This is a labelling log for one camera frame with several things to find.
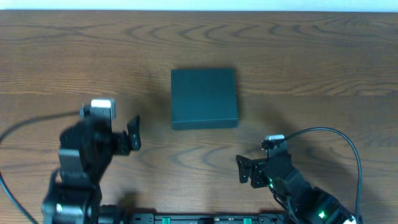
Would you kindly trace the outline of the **black gift box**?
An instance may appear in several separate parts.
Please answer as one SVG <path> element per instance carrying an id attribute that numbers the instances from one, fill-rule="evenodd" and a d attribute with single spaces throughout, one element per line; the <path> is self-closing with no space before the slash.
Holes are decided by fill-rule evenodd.
<path id="1" fill-rule="evenodd" d="M 173 129 L 238 126 L 234 69 L 176 69 L 171 71 L 170 79 Z"/>

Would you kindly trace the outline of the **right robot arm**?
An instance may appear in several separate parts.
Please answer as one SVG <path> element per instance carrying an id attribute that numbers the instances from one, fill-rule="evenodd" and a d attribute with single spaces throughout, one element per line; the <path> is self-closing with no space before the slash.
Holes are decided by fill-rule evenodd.
<path id="1" fill-rule="evenodd" d="M 237 155 L 240 183 L 267 187 L 295 223 L 357 223 L 356 217 L 328 192 L 312 187 L 285 149 L 268 151 L 265 159 Z"/>

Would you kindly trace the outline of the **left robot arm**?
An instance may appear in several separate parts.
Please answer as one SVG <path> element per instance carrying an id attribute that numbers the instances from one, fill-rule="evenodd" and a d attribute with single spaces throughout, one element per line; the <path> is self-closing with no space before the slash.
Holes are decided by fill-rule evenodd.
<path id="1" fill-rule="evenodd" d="M 85 105 L 80 120 L 60 135 L 60 168 L 50 178 L 42 203 L 44 223 L 97 223 L 101 215 L 100 181 L 113 156 L 141 148 L 140 117 L 120 133 L 112 130 L 114 108 Z"/>

